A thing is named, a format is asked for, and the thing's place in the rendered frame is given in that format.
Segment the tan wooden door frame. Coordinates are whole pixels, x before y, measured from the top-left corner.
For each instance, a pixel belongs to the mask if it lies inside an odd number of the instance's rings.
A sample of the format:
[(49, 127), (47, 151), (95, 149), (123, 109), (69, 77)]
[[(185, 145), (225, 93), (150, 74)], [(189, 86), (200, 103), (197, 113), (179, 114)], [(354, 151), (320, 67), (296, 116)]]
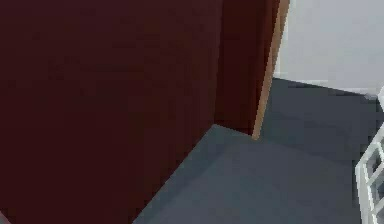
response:
[(258, 102), (252, 130), (254, 140), (258, 140), (260, 137), (289, 3), (290, 0), (265, 0), (264, 3), (253, 80), (255, 101)]

